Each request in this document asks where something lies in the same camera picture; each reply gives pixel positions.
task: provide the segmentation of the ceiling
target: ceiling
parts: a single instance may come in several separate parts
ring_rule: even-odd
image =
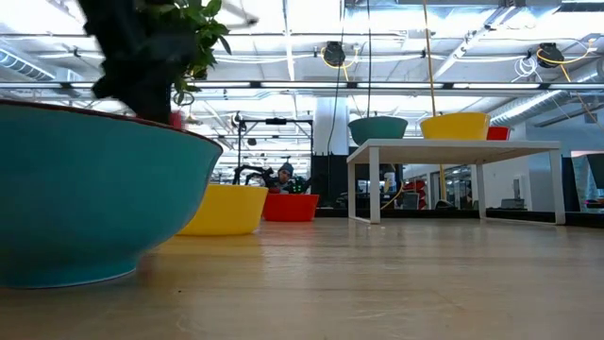
[[[210,71],[209,80],[345,81],[346,75],[342,71],[327,67],[321,58],[320,51],[328,41],[344,43],[346,63],[351,63],[346,69],[349,80],[428,80],[428,60],[422,56],[426,40],[420,0],[371,0],[371,20],[367,17],[366,1],[224,2],[217,20],[235,27],[226,37],[233,53],[229,56],[222,46],[216,46],[219,63]],[[530,76],[519,76],[517,70],[519,60],[529,50],[534,52],[539,43],[556,43],[571,60],[585,54],[588,39],[594,38],[591,46],[594,49],[587,58],[568,65],[571,72],[598,58],[604,47],[604,40],[599,38],[604,12],[556,11],[562,0],[527,1],[528,7],[525,8],[499,8],[498,0],[428,2],[440,4],[428,6],[432,68],[437,81],[538,81],[534,72]],[[245,19],[249,18],[258,18],[259,21],[252,27],[243,27]],[[4,1],[0,23],[0,51],[9,51],[11,55],[50,74],[71,80],[95,81],[102,75],[100,63],[103,55],[94,38],[85,36],[82,29],[85,18],[76,1]],[[486,24],[491,25],[490,30],[484,29]],[[536,72],[543,81],[562,76],[560,68],[538,67]],[[33,81],[4,67],[0,67],[0,80]],[[51,91],[0,92],[0,96],[10,98],[127,114],[126,108],[118,102],[94,101],[89,93],[83,91],[80,94],[79,98],[70,98]],[[317,110],[317,97],[334,95],[329,91],[205,90],[191,106],[175,106],[175,109],[182,109],[186,116],[199,121],[200,125],[190,126],[192,131],[216,138],[226,136],[223,142],[235,146],[237,139],[232,137],[236,133],[230,125],[235,112],[250,119],[311,119]],[[350,119],[366,114],[366,93],[344,96],[350,109]],[[475,93],[438,95],[436,109],[445,113],[491,111],[512,99],[513,96]],[[408,134],[414,136],[421,134],[417,129],[418,123],[431,115],[431,99],[427,93],[373,93],[369,111],[404,117],[410,121]],[[538,125],[557,114],[560,113],[544,112],[530,122]],[[577,120],[576,125],[580,125],[582,118],[573,119]],[[282,135],[292,139],[258,138],[254,146],[243,143],[246,162],[278,166],[283,163],[281,157],[290,155],[296,171],[307,172],[310,161],[310,141],[305,134],[310,130],[307,127],[258,125],[248,133],[249,136]],[[226,154],[218,171],[226,173],[228,168],[237,164],[237,153],[230,148],[225,146]]]

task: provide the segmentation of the white table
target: white table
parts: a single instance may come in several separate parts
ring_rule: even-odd
[[[360,219],[356,213],[355,164],[369,164],[370,220],[365,222],[380,223],[379,165],[381,163],[475,164],[478,177],[479,215],[480,218],[486,218],[482,165],[547,152],[551,165],[556,224],[563,225],[565,216],[560,147],[560,142],[368,140],[346,160],[348,163],[348,217]]]

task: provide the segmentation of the teal bowl planter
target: teal bowl planter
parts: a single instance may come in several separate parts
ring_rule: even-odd
[[[352,140],[358,146],[368,139],[401,139],[405,135],[408,122],[396,117],[369,117],[348,124]]]
[[[193,218],[222,148],[117,115],[0,100],[0,286],[133,271]]]

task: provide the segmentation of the table leg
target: table leg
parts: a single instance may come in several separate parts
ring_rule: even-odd
[[[357,181],[354,163],[348,164],[348,217],[357,217]]]
[[[379,148],[369,148],[369,220],[372,224],[379,224]]]
[[[549,166],[551,167],[552,188],[554,190],[554,212],[556,224],[562,226],[566,223],[564,212],[564,192],[562,190],[562,153],[560,150],[549,151]]]
[[[484,171],[482,164],[476,164],[476,177],[478,188],[478,214],[480,219],[487,218],[486,195],[484,194]]]

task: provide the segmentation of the yellow pole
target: yellow pole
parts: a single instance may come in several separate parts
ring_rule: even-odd
[[[434,97],[434,75],[432,74],[432,51],[430,49],[430,30],[428,28],[428,0],[424,0],[424,20],[426,21],[426,49],[428,50],[428,74],[430,78],[430,97],[432,98],[432,117],[436,117],[436,98]],[[446,200],[445,169],[440,168],[441,200]]]

